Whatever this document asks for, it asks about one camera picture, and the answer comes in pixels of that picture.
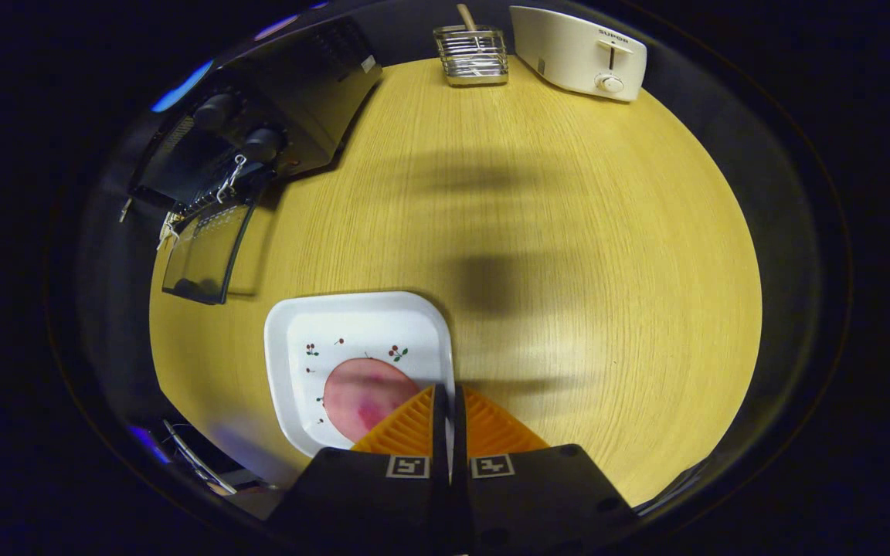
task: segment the brand logo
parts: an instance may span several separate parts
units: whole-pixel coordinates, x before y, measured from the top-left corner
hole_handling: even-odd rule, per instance
[[[609,38],[617,39],[617,41],[621,42],[630,42],[628,39],[624,38],[624,36],[619,36],[615,32],[607,31],[606,29],[600,29],[600,35],[609,36]]]

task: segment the black knob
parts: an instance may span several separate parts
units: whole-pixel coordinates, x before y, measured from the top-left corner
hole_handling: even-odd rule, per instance
[[[243,144],[243,154],[254,162],[272,161],[286,147],[286,141],[282,134],[267,130],[265,127],[248,134]]]
[[[202,130],[217,131],[236,112],[238,101],[229,93],[215,95],[195,110],[195,126]]]

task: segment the metal clip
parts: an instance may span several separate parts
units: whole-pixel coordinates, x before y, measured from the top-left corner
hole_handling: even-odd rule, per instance
[[[121,222],[124,221],[124,219],[126,219],[126,212],[129,212],[129,211],[130,211],[130,205],[131,205],[131,204],[133,204],[133,198],[132,198],[132,197],[130,197],[130,198],[128,198],[128,199],[126,200],[126,204],[123,205],[123,211],[122,211],[122,212],[119,212],[119,222],[120,222],[120,224],[121,224]]]
[[[177,240],[180,239],[181,236],[179,233],[174,232],[174,224],[180,221],[180,215],[176,215],[174,212],[167,212],[166,217],[163,218],[163,225],[160,225],[160,237],[156,243],[156,250],[160,250],[160,246],[163,246],[163,240],[167,239],[167,237],[173,237],[173,246],[176,246]]]
[[[246,163],[245,156],[241,154],[236,155],[236,169],[233,170],[233,175],[230,175],[226,178],[225,182],[222,183],[222,187],[219,187],[219,192],[215,193],[215,200],[219,202],[219,204],[225,203],[222,200],[222,193],[226,192],[226,189],[229,190],[229,193],[233,195],[236,194],[236,188],[233,187],[233,184],[236,183],[236,178],[239,177],[239,173],[243,171],[243,166]]]

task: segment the pink food item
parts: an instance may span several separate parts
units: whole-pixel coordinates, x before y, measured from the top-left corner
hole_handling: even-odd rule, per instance
[[[346,439],[358,442],[417,393],[417,384],[390,363],[349,359],[325,381],[324,408],[332,425]]]

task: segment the black appliance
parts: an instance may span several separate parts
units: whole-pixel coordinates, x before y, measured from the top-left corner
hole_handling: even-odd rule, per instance
[[[153,107],[162,119],[130,195],[169,212],[163,291],[225,303],[265,187],[332,161],[382,72],[349,17],[264,35],[206,64]]]

